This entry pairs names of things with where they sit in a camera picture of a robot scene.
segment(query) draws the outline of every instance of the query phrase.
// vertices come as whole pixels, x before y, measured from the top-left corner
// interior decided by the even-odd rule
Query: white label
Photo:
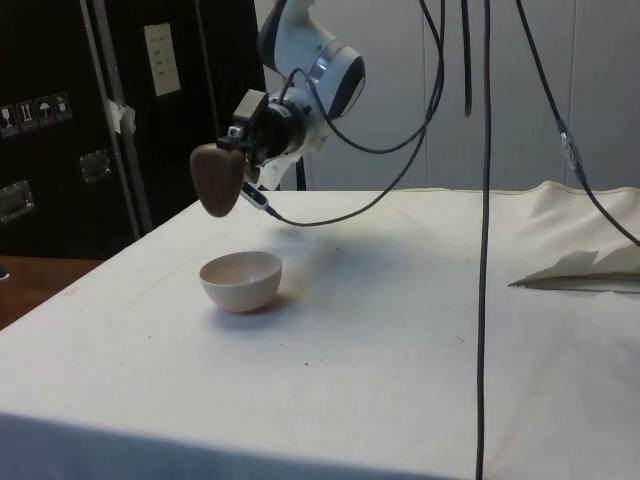
[[[171,38],[171,25],[148,25],[144,27],[147,50],[151,62],[151,74],[156,96],[180,91],[180,77],[176,66],[176,55]]]

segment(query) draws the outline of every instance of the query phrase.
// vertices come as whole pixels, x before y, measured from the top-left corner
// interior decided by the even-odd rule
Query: warning label
[[[56,123],[56,114],[53,111],[53,99],[51,97],[36,99],[36,112],[38,112],[38,123],[41,127]]]
[[[0,138],[12,137],[20,134],[18,117],[13,105],[0,107]]]
[[[23,132],[28,132],[38,128],[36,109],[34,108],[31,100],[16,104],[16,109],[18,110],[20,129]]]
[[[56,120],[64,122],[71,120],[71,104],[69,103],[69,95],[66,93],[57,93],[53,95],[53,109],[56,114]]]

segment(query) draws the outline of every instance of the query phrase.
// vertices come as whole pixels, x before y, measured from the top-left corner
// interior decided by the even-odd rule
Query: metal latch
[[[20,182],[0,190],[0,224],[7,224],[36,208],[29,182]]]
[[[80,157],[80,170],[84,183],[91,184],[111,175],[111,159],[105,149]]]

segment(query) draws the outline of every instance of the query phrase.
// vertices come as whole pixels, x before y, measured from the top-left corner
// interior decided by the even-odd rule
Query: white cloth
[[[487,478],[635,479],[636,298],[507,287],[540,195],[493,197]],[[298,220],[372,197],[271,195]],[[0,332],[0,478],[472,478],[480,214],[448,191],[322,229],[189,208]],[[284,276],[235,316],[198,270],[242,250]]]
[[[579,190],[546,183],[524,196],[513,238],[514,283],[538,288],[640,293],[640,248]],[[599,193],[613,217],[640,238],[640,191]]]

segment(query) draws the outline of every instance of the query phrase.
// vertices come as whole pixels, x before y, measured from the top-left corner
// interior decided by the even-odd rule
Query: black cable
[[[553,111],[553,116],[555,117],[556,122],[560,122],[560,112],[558,111],[558,106],[556,105],[556,101],[553,98],[553,93],[551,93],[551,88],[549,87],[549,82],[547,81],[547,75],[544,73],[542,61],[540,60],[540,54],[538,53],[538,47],[536,46],[536,42],[533,40],[531,28],[529,27],[529,22],[527,20],[526,14],[524,13],[524,7],[522,6],[522,1],[516,0],[516,5],[518,7],[518,13],[520,14],[522,26],[524,27],[524,32],[527,35],[527,41],[529,42],[529,48],[531,50],[531,54],[533,55],[533,60],[536,62],[536,68],[538,69],[538,75],[540,76],[540,81],[542,82],[542,88],[544,88],[544,93],[547,94],[547,100],[549,101],[549,106]]]
[[[484,101],[485,101],[485,151],[482,180],[482,246],[480,249],[480,282],[478,300],[478,360],[477,360],[477,416],[478,442],[476,454],[476,480],[484,475],[484,361],[486,344],[487,314],[487,263],[489,257],[489,220],[491,216],[491,147],[492,147],[492,104],[491,104],[491,1],[484,0]]]
[[[288,220],[288,219],[284,218],[282,215],[280,215],[277,211],[275,211],[272,207],[267,207],[267,213],[269,215],[271,215],[272,217],[280,220],[281,222],[286,223],[287,225],[291,225],[293,227],[323,227],[323,226],[326,226],[326,225],[333,225],[333,224],[336,224],[336,223],[344,222],[345,220],[350,220],[350,219],[352,219],[354,217],[357,217],[357,216],[367,212],[368,210],[371,210],[373,207],[375,207],[383,198],[385,198],[389,194],[389,192],[391,192],[391,190],[393,190],[396,187],[396,185],[400,182],[400,180],[402,180],[404,175],[407,173],[407,171],[409,171],[409,169],[413,165],[413,162],[415,161],[416,157],[418,156],[418,153],[420,153],[420,148],[422,147],[422,144],[424,143],[424,139],[425,139],[426,136],[427,136],[427,129],[424,129],[422,131],[422,134],[420,135],[420,139],[418,140],[416,148],[414,149],[413,153],[411,154],[411,158],[409,159],[407,164],[404,166],[404,168],[402,169],[400,174],[395,178],[395,180],[393,182],[391,182],[391,185],[389,185],[385,189],[384,192],[382,192],[380,195],[378,195],[375,198],[375,200],[373,200],[371,203],[369,203],[365,207],[361,208],[360,210],[356,210],[355,212],[352,212],[352,213],[350,213],[348,215],[344,215],[342,217],[334,218],[332,220],[325,220],[325,221],[322,221],[322,222],[313,222],[313,223],[299,223],[299,222],[295,222],[293,220]]]
[[[594,204],[594,206],[600,211],[600,213],[606,218],[613,227],[615,227],[622,235],[627,237],[632,243],[640,247],[640,240],[631,234],[628,230],[626,230],[613,216],[607,212],[607,210],[602,206],[602,204],[598,201],[596,196],[594,195],[591,187],[589,186],[589,182],[587,181],[587,175],[584,172],[584,167],[582,162],[580,161],[580,153],[577,149],[577,146],[573,143],[573,139],[571,137],[571,132],[567,128],[564,120],[560,116],[558,112],[558,107],[556,106],[555,99],[553,97],[553,93],[551,92],[551,88],[549,87],[549,83],[547,82],[547,76],[544,72],[544,67],[542,66],[542,61],[540,60],[540,54],[538,53],[538,49],[536,47],[535,40],[533,39],[533,35],[531,34],[531,28],[529,28],[529,21],[527,20],[527,15],[524,11],[524,7],[522,6],[521,0],[516,0],[516,5],[518,6],[518,13],[520,14],[520,21],[522,22],[522,26],[527,35],[527,40],[529,42],[529,48],[531,50],[531,54],[533,55],[533,59],[536,63],[536,68],[538,69],[538,75],[540,76],[540,81],[542,82],[542,86],[544,88],[545,93],[547,94],[547,99],[549,100],[549,106],[553,111],[553,115],[556,119],[556,123],[558,125],[558,130],[560,134],[563,136],[563,142],[565,144],[565,148],[567,149],[568,156],[570,157],[573,168],[576,172],[578,180],[580,181],[582,188],[586,192],[587,196]]]
[[[613,218],[613,216],[611,216],[611,214],[607,212],[606,208],[604,208],[602,204],[598,201],[596,196],[593,194],[593,191],[591,190],[591,187],[589,186],[589,183],[587,182],[586,178],[583,179],[580,183],[582,184],[582,188],[584,188],[584,191],[587,193],[587,196],[591,199],[591,202],[593,202],[595,207],[600,211],[600,213],[602,213],[604,218],[609,220],[609,222],[614,227],[616,227],[622,235],[624,235],[632,243],[640,247],[640,240],[638,240],[637,237],[634,237],[628,230],[626,230],[622,225],[620,225],[620,223],[618,223],[618,221],[615,218]]]
[[[409,171],[409,169],[411,168],[411,166],[413,165],[413,163],[415,162],[418,153],[420,153],[420,148],[422,147],[422,144],[424,143],[424,140],[427,136],[427,127],[429,126],[429,123],[431,122],[431,119],[433,118],[433,115],[435,113],[435,111],[438,108],[438,104],[440,101],[440,98],[442,96],[442,90],[444,88],[444,53],[443,53],[443,49],[444,49],[444,36],[440,36],[444,34],[444,25],[445,25],[445,21],[446,21],[446,14],[445,14],[445,7],[444,7],[444,2],[445,0],[441,0],[441,15],[440,15],[440,26],[441,26],[441,34],[438,34],[438,31],[435,29],[435,25],[433,24],[433,21],[431,21],[431,25],[433,25],[432,28],[432,34],[434,36],[434,40],[436,41],[436,44],[439,45],[438,49],[441,51],[439,58],[438,58],[438,74],[436,75],[436,81],[435,84],[433,86],[433,91],[431,94],[431,99],[429,101],[429,106],[427,108],[427,119],[425,121],[425,126],[422,129],[422,131],[419,133],[419,140],[418,143],[413,151],[413,153],[411,154],[411,157],[409,158],[409,161],[407,162],[407,164],[404,166],[404,168],[402,169],[402,171],[396,176],[396,178],[393,180],[393,182],[391,182],[391,184],[380,194],[378,195],[372,202],[370,202],[368,205],[366,205],[365,207],[352,212],[348,215],[344,215],[342,217],[338,217],[338,218],[334,218],[331,220],[325,220],[325,221],[321,221],[321,222],[312,222],[312,223],[300,223],[300,222],[295,222],[292,220],[289,220],[287,218],[284,218],[282,215],[280,215],[273,207],[267,207],[266,212],[271,215],[272,217],[276,218],[277,220],[286,223],[288,225],[291,225],[293,227],[321,227],[321,226],[326,226],[326,225],[333,225],[336,223],[340,223],[343,222],[345,220],[350,220],[354,217],[357,217],[365,212],[367,212],[368,210],[372,209],[374,206],[376,206],[382,199],[384,199],[397,185],[398,183],[400,183],[400,181],[402,180],[402,178],[406,175],[406,173]],[[423,8],[423,11],[425,12],[425,16],[428,15],[428,18],[431,18],[431,15],[429,14],[429,9],[427,7],[427,5],[424,3],[424,0],[420,0],[420,4],[421,7]],[[318,94],[317,89],[315,88],[315,84],[313,83],[313,80],[309,77],[309,75],[302,69],[295,69],[293,72],[291,72],[291,74],[289,75],[289,79],[291,79],[291,83],[293,82],[293,78],[295,77],[296,74],[302,74],[305,77],[305,80],[307,82],[307,84],[309,85],[309,88],[311,89],[311,93],[314,96],[314,99],[316,101],[316,103],[318,104],[318,107],[324,117],[324,119],[327,121],[327,123],[329,125],[331,125],[330,120],[328,119],[328,115],[326,112],[326,109],[324,108],[323,104],[322,104],[322,100],[320,98],[320,95]]]
[[[429,11],[427,5],[424,3],[424,0],[419,0],[420,6],[422,8],[422,11],[424,13],[425,18],[427,19],[427,23],[429,24],[429,28],[431,30],[431,33],[433,35],[433,39],[434,42],[436,44],[436,47],[438,49],[438,72],[436,75],[436,87],[434,88],[431,98],[429,100],[429,108],[427,109],[427,114],[425,117],[424,122],[420,125],[420,127],[418,128],[418,130],[416,130],[409,138],[407,138],[406,140],[400,142],[399,144],[390,147],[390,148],[382,148],[382,149],[377,149],[377,148],[370,148],[370,147],[365,147],[363,145],[360,145],[358,143],[356,143],[355,141],[351,140],[349,137],[347,137],[345,134],[343,134],[340,129],[333,123],[333,120],[331,118],[329,118],[329,114],[327,113],[326,109],[324,108],[324,104],[322,103],[322,99],[320,98],[320,95],[318,94],[317,89],[315,88],[315,84],[311,81],[309,81],[309,76],[306,74],[306,72],[304,72],[304,70],[300,69],[300,68],[296,68],[294,69],[289,76],[287,77],[287,80],[284,83],[284,87],[282,89],[282,92],[280,93],[280,98],[279,98],[279,102],[282,104],[284,102],[285,96],[287,91],[289,90],[289,88],[291,88],[293,86],[293,81],[295,79],[295,76],[298,73],[302,73],[305,75],[306,79],[307,79],[307,83],[309,84],[309,87],[311,89],[311,93],[314,96],[314,99],[316,101],[316,103],[318,104],[318,107],[320,109],[320,113],[322,114],[324,120],[327,122],[327,125],[329,125],[329,128],[331,128],[331,130],[333,131],[333,133],[336,134],[336,136],[338,138],[340,138],[340,140],[342,140],[343,142],[345,142],[347,145],[355,148],[356,150],[359,150],[361,152],[365,152],[365,153],[369,153],[372,155],[387,155],[389,153],[393,153],[393,152],[397,152],[398,150],[403,149],[404,147],[406,147],[409,143],[411,143],[412,141],[414,141],[416,138],[418,138],[420,136],[420,134],[423,132],[424,129],[427,128],[427,125],[429,125],[429,122],[431,121],[431,119],[433,118],[433,115],[435,114],[435,112],[438,110],[438,107],[440,105],[440,99],[442,98],[442,90],[444,88],[444,72],[445,72],[445,65],[444,65],[444,25],[445,25],[445,2],[444,0],[441,0],[440,4],[441,4],[441,14],[440,14],[440,30],[441,33],[438,33],[438,30],[436,29],[435,23],[433,22],[433,18],[431,16],[431,12]]]
[[[473,80],[471,74],[471,32],[469,28],[469,0],[462,0],[462,43],[464,48],[464,114],[473,110]]]

